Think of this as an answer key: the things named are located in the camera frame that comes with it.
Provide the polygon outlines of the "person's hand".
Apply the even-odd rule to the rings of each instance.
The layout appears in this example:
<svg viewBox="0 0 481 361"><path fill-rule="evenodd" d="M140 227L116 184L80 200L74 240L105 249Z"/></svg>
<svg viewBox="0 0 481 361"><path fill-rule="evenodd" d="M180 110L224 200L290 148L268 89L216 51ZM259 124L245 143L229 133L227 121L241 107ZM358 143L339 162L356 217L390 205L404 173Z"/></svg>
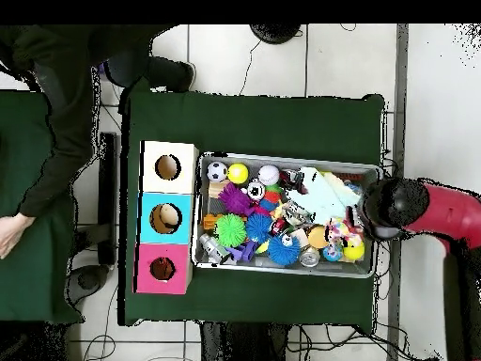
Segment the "person's hand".
<svg viewBox="0 0 481 361"><path fill-rule="evenodd" d="M0 258L5 259L16 244L20 241L23 233L34 222L35 217L17 213L15 216L0 218Z"/></svg>

